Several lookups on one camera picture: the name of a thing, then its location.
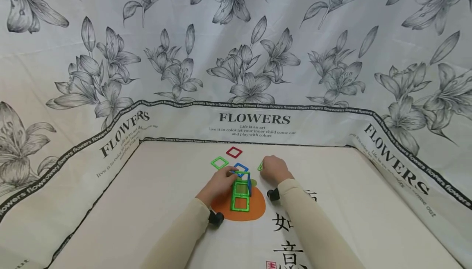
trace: red magnetic tile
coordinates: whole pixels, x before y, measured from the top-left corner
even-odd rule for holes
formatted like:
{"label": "red magnetic tile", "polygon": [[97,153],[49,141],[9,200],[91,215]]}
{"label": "red magnetic tile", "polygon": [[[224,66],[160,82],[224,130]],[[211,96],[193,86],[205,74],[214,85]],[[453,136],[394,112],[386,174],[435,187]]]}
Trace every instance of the red magnetic tile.
{"label": "red magnetic tile", "polygon": [[[233,155],[233,154],[230,153],[230,152],[233,151],[233,150],[237,150],[237,151],[239,151],[239,153],[236,154],[236,155]],[[234,146],[231,147],[228,151],[226,151],[226,154],[229,155],[229,156],[232,157],[232,158],[237,158],[241,153],[243,153],[243,151],[240,150],[240,149],[238,149],[238,148],[236,148],[236,147],[234,147]]]}

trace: orange shape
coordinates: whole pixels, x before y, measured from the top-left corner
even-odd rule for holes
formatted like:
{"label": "orange shape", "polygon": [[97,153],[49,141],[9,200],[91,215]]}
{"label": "orange shape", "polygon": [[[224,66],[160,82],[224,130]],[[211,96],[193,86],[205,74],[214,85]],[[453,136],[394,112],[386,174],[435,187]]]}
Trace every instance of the orange shape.
{"label": "orange shape", "polygon": [[249,199],[248,212],[230,210],[231,192],[233,192],[233,188],[231,188],[226,194],[215,198],[211,203],[211,207],[215,213],[223,213],[226,220],[238,222],[253,221],[263,216],[265,213],[265,199],[264,195],[259,191],[259,189],[257,189],[257,187],[252,186],[252,196]]}

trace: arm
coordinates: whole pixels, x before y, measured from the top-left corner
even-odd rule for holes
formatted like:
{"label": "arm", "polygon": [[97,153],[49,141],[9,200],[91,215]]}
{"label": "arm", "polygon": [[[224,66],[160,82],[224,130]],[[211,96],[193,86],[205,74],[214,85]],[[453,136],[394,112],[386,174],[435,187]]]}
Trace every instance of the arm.
{"label": "arm", "polygon": [[266,156],[261,176],[278,186],[282,206],[290,216],[298,239],[314,268],[364,268],[316,201],[295,181],[285,161]]}
{"label": "arm", "polygon": [[209,209],[198,198],[172,223],[150,250],[141,269],[184,268],[208,225]]}
{"label": "arm", "polygon": [[209,207],[218,195],[224,194],[236,180],[235,167],[227,166],[216,173],[185,211],[172,223],[150,250],[141,269],[184,269],[193,247],[208,225]]}

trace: white fabric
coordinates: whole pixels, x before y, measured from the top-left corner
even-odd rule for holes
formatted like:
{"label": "white fabric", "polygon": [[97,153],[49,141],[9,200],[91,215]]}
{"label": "white fabric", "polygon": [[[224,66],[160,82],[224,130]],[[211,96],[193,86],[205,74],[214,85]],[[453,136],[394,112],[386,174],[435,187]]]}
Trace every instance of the white fabric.
{"label": "white fabric", "polygon": [[[283,157],[302,187],[317,193],[313,195],[317,203],[366,268],[460,268],[358,151],[237,146],[243,151],[241,156],[227,160],[251,168],[251,178],[262,194],[272,187],[255,168],[267,153]],[[209,161],[229,148],[221,144],[143,143],[51,268],[138,268],[211,177],[215,169]],[[274,232],[278,229],[272,220],[276,213],[287,217],[278,202],[267,199],[266,211],[258,220],[226,219],[218,229],[208,228],[188,268],[265,269],[266,260],[276,262],[277,268],[281,262],[283,268],[282,253],[273,250],[282,249],[285,240],[296,244],[298,250],[300,242],[294,229]],[[311,268],[303,253],[297,253],[297,262]]]}
{"label": "white fabric", "polygon": [[469,1],[0,0],[0,268],[145,138],[353,146],[472,268]]}

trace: beige sleeve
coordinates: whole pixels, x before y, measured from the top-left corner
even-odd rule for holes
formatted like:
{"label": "beige sleeve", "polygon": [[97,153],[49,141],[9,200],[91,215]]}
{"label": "beige sleeve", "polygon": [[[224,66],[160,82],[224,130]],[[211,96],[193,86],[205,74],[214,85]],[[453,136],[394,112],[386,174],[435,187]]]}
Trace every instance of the beige sleeve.
{"label": "beige sleeve", "polygon": [[209,209],[194,198],[148,253],[141,269],[184,269],[208,226]]}
{"label": "beige sleeve", "polygon": [[320,206],[297,181],[286,179],[278,188],[282,206],[313,268],[364,268]]}

